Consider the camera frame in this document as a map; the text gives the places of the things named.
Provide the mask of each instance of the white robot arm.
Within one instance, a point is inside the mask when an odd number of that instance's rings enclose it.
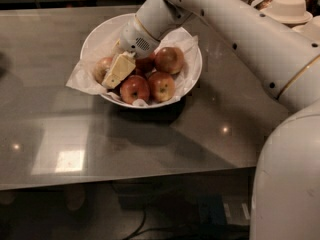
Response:
[[[220,33],[270,96],[299,111],[271,134],[259,157],[250,239],[318,240],[320,44],[240,0],[147,0],[120,46],[147,56],[191,15]]]

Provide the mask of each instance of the black cable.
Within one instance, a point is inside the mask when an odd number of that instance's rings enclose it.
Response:
[[[111,186],[112,190],[113,190],[116,194],[118,194],[118,191],[117,191],[116,187],[113,185],[113,182],[112,182],[112,181],[110,182],[110,186]]]
[[[172,226],[172,227],[147,228],[147,229],[145,229],[143,231],[137,232],[134,237],[140,236],[140,235],[142,235],[144,233],[147,233],[147,232],[150,232],[150,231],[175,232],[177,229],[183,228],[183,227],[187,227],[187,225],[183,224],[183,225]]]
[[[143,218],[140,225],[137,227],[135,231],[133,231],[129,236],[123,238],[122,240],[130,240],[132,237],[135,237],[136,234],[138,234],[139,231],[143,228],[144,224],[146,223],[146,220],[147,220],[147,212],[146,212],[146,209],[143,209]]]

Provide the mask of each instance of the gray table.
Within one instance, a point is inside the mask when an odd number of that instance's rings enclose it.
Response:
[[[204,67],[182,101],[121,108],[65,87],[82,44],[134,6],[0,12],[0,189],[253,167],[288,111],[197,19]]]

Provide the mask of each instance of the metal surface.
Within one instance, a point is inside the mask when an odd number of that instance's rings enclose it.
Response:
[[[65,87],[87,35],[137,7],[0,12],[0,189],[255,166],[288,117],[208,27],[181,102],[136,111]]]

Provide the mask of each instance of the apple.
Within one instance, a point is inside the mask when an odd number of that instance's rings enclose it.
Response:
[[[148,102],[150,88],[145,78],[139,75],[131,75],[120,86],[120,96],[125,103],[132,104],[137,99]]]
[[[103,57],[95,64],[95,67],[93,69],[93,76],[99,84],[102,83],[108,69],[110,69],[112,60],[112,57]]]
[[[146,78],[144,72],[140,68],[135,68],[133,72],[135,75],[142,76],[143,78]]]
[[[175,82],[171,74],[156,71],[148,78],[150,94],[157,102],[170,100],[175,93]]]
[[[136,67],[143,72],[150,72],[154,69],[155,52],[151,53],[148,57],[136,59]]]
[[[184,54],[178,47],[163,47],[157,52],[154,64],[158,71],[177,74],[183,68]]]

